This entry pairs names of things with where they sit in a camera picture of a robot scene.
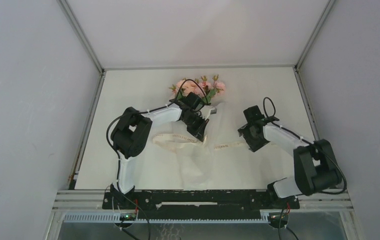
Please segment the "cream printed ribbon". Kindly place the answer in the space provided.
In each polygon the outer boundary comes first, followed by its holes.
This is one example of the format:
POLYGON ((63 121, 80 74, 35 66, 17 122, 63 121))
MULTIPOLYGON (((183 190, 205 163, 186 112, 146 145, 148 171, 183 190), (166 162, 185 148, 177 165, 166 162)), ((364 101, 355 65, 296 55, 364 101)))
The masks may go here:
MULTIPOLYGON (((190 147, 207 147, 208 145, 201 142, 200 140, 197 140, 193 137, 185 136, 182 134, 176 134, 176 133, 160 133, 155 135, 152 138, 152 143, 155 145, 170 151, 172 153, 176 153, 180 149, 190 148, 190 147)), ((237 148, 237 147, 248 147, 248 144, 245 141, 234 141, 234 142, 227 142, 227 143, 221 143, 221 144, 215 144, 213 146, 213 149, 215 151, 218 150, 224 150, 227 148, 237 148)))

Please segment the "translucent white wrapping paper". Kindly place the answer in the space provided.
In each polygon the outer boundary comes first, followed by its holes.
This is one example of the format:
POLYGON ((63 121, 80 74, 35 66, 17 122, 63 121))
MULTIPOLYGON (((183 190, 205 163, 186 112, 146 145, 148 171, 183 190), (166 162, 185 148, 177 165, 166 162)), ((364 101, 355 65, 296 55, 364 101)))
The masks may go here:
POLYGON ((175 155, 178 163, 178 173, 183 190, 207 190, 213 180, 214 153, 222 119, 225 116, 225 102, 219 102, 215 107, 217 113, 209 117, 205 130, 204 142, 208 146, 179 149, 175 155))

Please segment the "pink fake flower stem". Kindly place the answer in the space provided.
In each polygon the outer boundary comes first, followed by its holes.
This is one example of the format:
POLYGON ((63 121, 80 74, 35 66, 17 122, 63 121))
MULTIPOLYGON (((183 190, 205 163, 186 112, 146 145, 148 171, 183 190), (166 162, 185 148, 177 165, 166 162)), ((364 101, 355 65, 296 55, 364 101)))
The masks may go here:
POLYGON ((194 92, 198 96, 207 99, 207 101, 210 101, 212 98, 211 94, 215 93, 215 91, 213 90, 213 85, 209 81, 208 77, 204 75, 196 78, 195 81, 197 83, 197 86, 195 87, 194 92))
POLYGON ((182 79, 176 84, 173 84, 169 87, 170 91, 173 94, 173 98, 181 99, 186 97, 189 93, 195 93, 194 89, 197 86, 196 81, 191 79, 182 79))
POLYGON ((210 92, 209 92, 210 96, 213 98, 213 97, 224 94, 226 91, 226 85, 224 82, 219 80, 219 75, 218 74, 214 75, 212 80, 213 80, 213 84, 212 84, 212 87, 210 88, 210 92))

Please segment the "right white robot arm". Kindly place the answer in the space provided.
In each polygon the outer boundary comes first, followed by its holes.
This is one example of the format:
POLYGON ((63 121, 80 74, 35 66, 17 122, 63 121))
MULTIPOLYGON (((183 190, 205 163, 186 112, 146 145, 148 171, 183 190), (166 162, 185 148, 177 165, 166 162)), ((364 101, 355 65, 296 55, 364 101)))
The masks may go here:
POLYGON ((267 186, 267 203, 280 208, 288 197, 315 193, 328 194, 328 188, 347 181, 336 163, 329 141, 308 141, 280 124, 275 116, 261 113, 258 106, 243 111, 247 123, 238 129, 239 136, 256 152, 274 143, 293 158, 294 175, 274 181, 267 186))

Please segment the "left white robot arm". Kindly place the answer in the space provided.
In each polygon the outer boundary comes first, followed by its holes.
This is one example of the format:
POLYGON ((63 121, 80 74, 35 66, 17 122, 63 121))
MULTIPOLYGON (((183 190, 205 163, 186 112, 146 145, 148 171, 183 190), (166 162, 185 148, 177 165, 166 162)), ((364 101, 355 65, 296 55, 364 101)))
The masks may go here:
POLYGON ((165 123, 183 122, 194 142, 202 143, 209 117, 216 112, 216 107, 202 103, 201 97, 194 93, 180 100, 172 99, 165 106, 152 110, 126 108, 106 130, 107 142, 119 159, 117 180, 113 184, 118 191, 115 194, 115 203, 126 209, 134 202, 134 195, 130 191, 135 187, 135 162, 146 146, 151 128, 165 123))

